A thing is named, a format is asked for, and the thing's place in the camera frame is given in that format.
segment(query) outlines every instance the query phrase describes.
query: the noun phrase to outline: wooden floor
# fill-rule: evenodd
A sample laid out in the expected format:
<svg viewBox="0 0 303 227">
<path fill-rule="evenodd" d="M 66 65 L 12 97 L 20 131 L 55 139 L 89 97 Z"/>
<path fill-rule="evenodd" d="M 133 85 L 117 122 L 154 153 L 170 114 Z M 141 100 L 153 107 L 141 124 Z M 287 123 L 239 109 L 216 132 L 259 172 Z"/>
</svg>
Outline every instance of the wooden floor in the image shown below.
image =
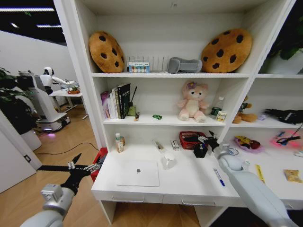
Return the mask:
<svg viewBox="0 0 303 227">
<path fill-rule="evenodd" d="M 82 105 L 68 112 L 71 123 L 63 130 L 39 138 L 42 146 L 35 153 L 60 153 L 81 142 L 96 141 L 89 118 L 84 116 Z M 91 164 L 97 151 L 89 144 L 83 144 L 62 155 L 38 155 L 44 165 L 67 165 L 67 161 L 82 153 L 77 164 Z M 38 171 L 0 194 L 0 226 L 18 227 L 27 218 L 40 212 L 44 199 L 40 190 L 47 183 L 63 183 L 68 173 Z M 90 189 L 92 179 L 85 177 L 73 199 L 71 208 L 64 220 L 65 227 L 108 227 L 109 224 L 94 199 Z M 116 207 L 113 227 L 198 227 L 198 219 L 193 207 L 168 204 L 128 204 L 119 203 Z"/>
</svg>

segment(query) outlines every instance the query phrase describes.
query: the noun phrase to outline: black book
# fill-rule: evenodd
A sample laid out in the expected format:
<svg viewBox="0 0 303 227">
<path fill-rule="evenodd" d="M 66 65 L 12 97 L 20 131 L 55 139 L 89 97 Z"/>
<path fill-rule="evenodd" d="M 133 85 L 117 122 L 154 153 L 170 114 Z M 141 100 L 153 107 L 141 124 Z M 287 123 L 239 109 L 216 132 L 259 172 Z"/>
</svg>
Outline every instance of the black book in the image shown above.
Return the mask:
<svg viewBox="0 0 303 227">
<path fill-rule="evenodd" d="M 131 84 L 121 84 L 118 86 L 118 97 L 120 105 L 121 119 L 124 119 L 129 110 L 128 103 L 130 101 Z"/>
</svg>

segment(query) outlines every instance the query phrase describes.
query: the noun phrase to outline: yellow tape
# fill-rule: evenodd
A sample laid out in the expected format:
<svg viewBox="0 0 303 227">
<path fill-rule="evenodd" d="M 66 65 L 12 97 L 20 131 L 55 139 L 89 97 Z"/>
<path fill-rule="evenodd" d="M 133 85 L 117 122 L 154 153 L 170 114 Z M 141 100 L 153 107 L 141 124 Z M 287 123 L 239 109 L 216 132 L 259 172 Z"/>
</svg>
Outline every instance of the yellow tape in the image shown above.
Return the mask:
<svg viewBox="0 0 303 227">
<path fill-rule="evenodd" d="M 265 180 L 264 180 L 264 177 L 263 177 L 263 174 L 262 174 L 262 170 L 261 170 L 261 166 L 255 164 L 255 167 L 256 167 L 256 170 L 257 170 L 258 177 L 260 178 L 260 180 L 263 183 L 265 183 Z"/>
</svg>

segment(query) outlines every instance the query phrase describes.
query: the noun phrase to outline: pen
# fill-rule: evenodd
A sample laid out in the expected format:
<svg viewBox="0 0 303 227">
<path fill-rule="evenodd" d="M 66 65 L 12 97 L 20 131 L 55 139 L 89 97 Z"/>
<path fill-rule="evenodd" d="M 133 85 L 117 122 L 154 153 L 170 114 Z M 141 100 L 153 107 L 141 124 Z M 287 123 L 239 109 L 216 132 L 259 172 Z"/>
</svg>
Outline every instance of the pen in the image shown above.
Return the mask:
<svg viewBox="0 0 303 227">
<path fill-rule="evenodd" d="M 218 180 L 220 181 L 220 183 L 222 184 L 222 186 L 224 186 L 224 187 L 225 187 L 224 181 L 222 180 L 222 178 L 221 178 L 221 176 L 220 176 L 220 174 L 219 174 L 218 170 L 217 170 L 217 169 L 215 169 L 215 168 L 214 168 L 214 173 L 217 175 Z"/>
</svg>

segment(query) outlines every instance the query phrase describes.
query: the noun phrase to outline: desk leg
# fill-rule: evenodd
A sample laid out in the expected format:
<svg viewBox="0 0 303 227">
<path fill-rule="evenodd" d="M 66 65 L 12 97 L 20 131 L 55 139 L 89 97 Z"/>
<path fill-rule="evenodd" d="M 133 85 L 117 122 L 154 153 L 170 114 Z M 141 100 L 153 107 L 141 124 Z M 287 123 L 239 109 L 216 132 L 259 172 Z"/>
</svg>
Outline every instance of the desk leg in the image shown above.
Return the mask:
<svg viewBox="0 0 303 227">
<path fill-rule="evenodd" d="M 71 102 L 71 98 L 69 98 L 69 97 L 66 97 L 66 98 L 67 98 L 68 104 L 70 105 L 70 107 L 72 109 L 74 105 Z"/>
<path fill-rule="evenodd" d="M 102 200 L 99 200 L 99 203 L 109 224 L 111 225 L 113 223 L 117 203 L 111 201 L 102 201 Z"/>
<path fill-rule="evenodd" d="M 209 227 L 228 207 L 194 206 L 201 227 Z"/>
<path fill-rule="evenodd" d="M 57 109 L 58 109 L 58 112 L 61 112 L 61 107 L 56 99 L 56 96 L 53 96 L 53 102 L 55 103 Z"/>
<path fill-rule="evenodd" d="M 82 103 L 83 103 L 83 106 L 84 106 L 84 110 L 85 110 L 85 116 L 82 117 L 82 119 L 84 120 L 84 119 L 87 118 L 89 115 L 87 114 L 87 111 L 86 111 L 86 107 L 85 107 L 85 103 L 84 103 L 83 96 L 81 96 L 81 100 L 82 100 Z"/>
</svg>

